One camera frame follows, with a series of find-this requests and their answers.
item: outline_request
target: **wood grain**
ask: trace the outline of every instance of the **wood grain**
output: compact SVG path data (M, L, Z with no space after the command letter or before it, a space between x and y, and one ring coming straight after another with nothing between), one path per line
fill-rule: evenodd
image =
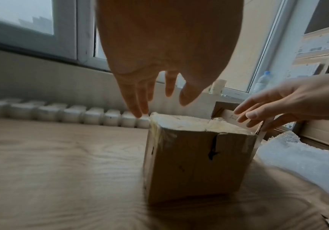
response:
M0 119L0 230L328 229L329 195L255 159L231 196L144 202L147 130Z

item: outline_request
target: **fingernail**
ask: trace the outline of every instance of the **fingernail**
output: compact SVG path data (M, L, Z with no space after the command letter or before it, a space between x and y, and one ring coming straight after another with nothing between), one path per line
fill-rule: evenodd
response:
M256 111L247 112L246 117L251 119L251 120L254 120L257 117L257 113L256 113Z

